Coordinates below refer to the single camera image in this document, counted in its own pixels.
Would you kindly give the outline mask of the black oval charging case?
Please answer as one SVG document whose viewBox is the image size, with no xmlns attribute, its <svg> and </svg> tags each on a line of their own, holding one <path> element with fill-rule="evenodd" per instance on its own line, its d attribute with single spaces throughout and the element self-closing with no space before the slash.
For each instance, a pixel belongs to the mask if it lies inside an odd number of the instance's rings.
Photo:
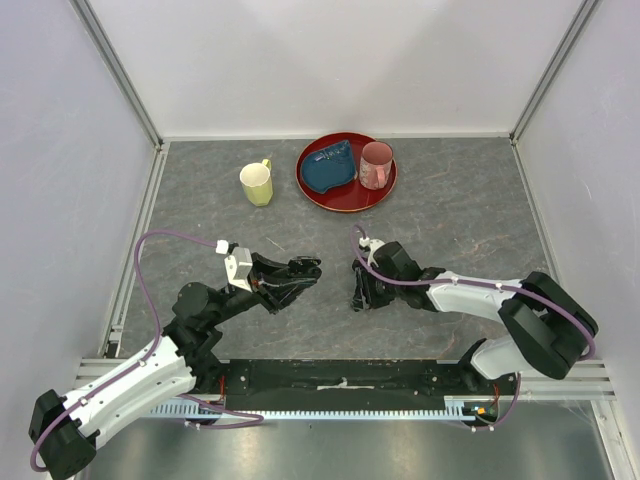
<svg viewBox="0 0 640 480">
<path fill-rule="evenodd" d="M 317 280 L 321 277 L 321 260 L 314 256 L 296 256 L 289 260 L 289 275 L 297 279 Z"/>
</svg>

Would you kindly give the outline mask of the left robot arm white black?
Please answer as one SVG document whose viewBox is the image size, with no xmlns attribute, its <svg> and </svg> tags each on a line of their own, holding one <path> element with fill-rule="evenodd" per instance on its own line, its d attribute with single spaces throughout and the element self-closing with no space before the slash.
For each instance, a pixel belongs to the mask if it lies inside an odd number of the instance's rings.
<svg viewBox="0 0 640 480">
<path fill-rule="evenodd" d="M 283 310 L 317 283 L 320 264 L 309 256 L 274 262 L 238 248 L 224 259 L 224 287 L 184 285 L 173 319 L 136 355 L 82 388 L 64 395 L 50 389 L 36 399 L 28 429 L 32 469 L 69 479 L 155 406 L 191 391 L 211 392 L 223 374 L 212 352 L 222 336 L 218 325 L 256 306 L 270 314 Z"/>
</svg>

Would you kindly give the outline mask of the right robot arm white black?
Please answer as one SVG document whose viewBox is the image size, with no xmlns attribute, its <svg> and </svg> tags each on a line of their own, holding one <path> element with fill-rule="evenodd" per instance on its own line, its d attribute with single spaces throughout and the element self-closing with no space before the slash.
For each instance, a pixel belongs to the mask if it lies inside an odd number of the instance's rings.
<svg viewBox="0 0 640 480">
<path fill-rule="evenodd" d="M 562 380 L 595 353 L 596 321 L 545 273 L 481 279 L 422 268 L 397 242 L 363 237 L 352 247 L 354 310 L 379 309 L 399 299 L 416 310 L 462 313 L 506 328 L 505 336 L 477 341 L 461 359 L 457 377 L 469 393 L 481 393 L 495 379 L 526 370 Z"/>
</svg>

